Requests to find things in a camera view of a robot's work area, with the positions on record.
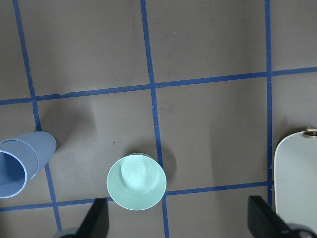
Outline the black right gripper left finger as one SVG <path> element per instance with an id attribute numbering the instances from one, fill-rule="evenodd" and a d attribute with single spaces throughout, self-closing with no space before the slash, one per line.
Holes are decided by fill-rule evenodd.
<path id="1" fill-rule="evenodd" d="M 97 198 L 73 237 L 106 238 L 108 232 L 108 202 L 106 198 Z"/>

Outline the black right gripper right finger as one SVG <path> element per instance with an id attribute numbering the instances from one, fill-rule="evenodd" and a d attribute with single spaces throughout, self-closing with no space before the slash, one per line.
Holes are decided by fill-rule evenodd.
<path id="1" fill-rule="evenodd" d="M 248 229 L 254 238 L 292 238 L 293 232 L 260 196 L 248 198 Z"/>

